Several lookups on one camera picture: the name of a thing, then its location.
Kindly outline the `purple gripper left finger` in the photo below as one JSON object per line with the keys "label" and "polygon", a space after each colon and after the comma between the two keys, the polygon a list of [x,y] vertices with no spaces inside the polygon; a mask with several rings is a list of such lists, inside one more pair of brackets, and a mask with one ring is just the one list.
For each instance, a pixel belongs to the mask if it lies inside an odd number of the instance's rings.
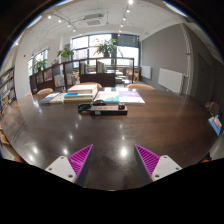
{"label": "purple gripper left finger", "polygon": [[72,183],[83,182],[92,149],[93,145],[89,145],[68,157],[59,156],[46,168],[46,171]]}

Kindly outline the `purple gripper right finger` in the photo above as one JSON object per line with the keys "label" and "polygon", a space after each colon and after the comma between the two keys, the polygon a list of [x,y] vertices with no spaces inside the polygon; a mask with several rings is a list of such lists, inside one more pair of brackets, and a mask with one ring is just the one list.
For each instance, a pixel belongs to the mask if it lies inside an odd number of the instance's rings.
{"label": "purple gripper right finger", "polygon": [[140,145],[135,145],[135,155],[149,182],[155,182],[181,170],[181,167],[168,155],[159,156]]}

